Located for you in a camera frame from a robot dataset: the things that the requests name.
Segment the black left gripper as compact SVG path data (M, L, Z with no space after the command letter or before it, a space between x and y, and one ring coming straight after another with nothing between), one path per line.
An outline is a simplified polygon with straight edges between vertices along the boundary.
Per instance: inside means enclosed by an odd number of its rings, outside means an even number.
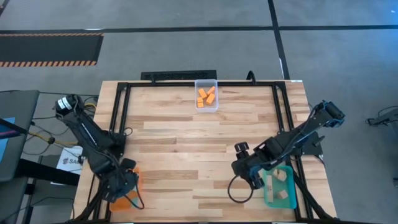
M104 191L106 201L117 201L137 186L139 175L134 171L135 168L136 161L125 158L118 168L107 174Z

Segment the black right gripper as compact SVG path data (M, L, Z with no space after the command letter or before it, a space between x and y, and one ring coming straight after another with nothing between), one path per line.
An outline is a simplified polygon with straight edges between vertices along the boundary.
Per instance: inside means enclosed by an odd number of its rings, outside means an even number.
M271 160L263 153L237 152L236 160L231 163L235 175L248 178L248 184L252 190L264 187L264 181L259 174L254 176L259 169L270 166Z

